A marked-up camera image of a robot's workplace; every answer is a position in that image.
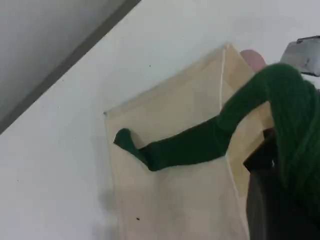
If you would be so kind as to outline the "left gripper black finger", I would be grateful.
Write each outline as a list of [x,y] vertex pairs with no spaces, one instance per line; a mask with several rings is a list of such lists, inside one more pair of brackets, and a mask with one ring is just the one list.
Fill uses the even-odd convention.
[[320,238],[320,229],[283,189],[273,170],[250,173],[246,218],[251,240]]

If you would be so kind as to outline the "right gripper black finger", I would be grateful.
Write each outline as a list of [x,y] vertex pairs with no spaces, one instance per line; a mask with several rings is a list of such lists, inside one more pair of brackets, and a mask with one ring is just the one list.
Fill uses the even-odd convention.
[[276,165],[276,136],[273,128],[263,131],[262,143],[243,162],[251,173],[259,170],[270,170]]

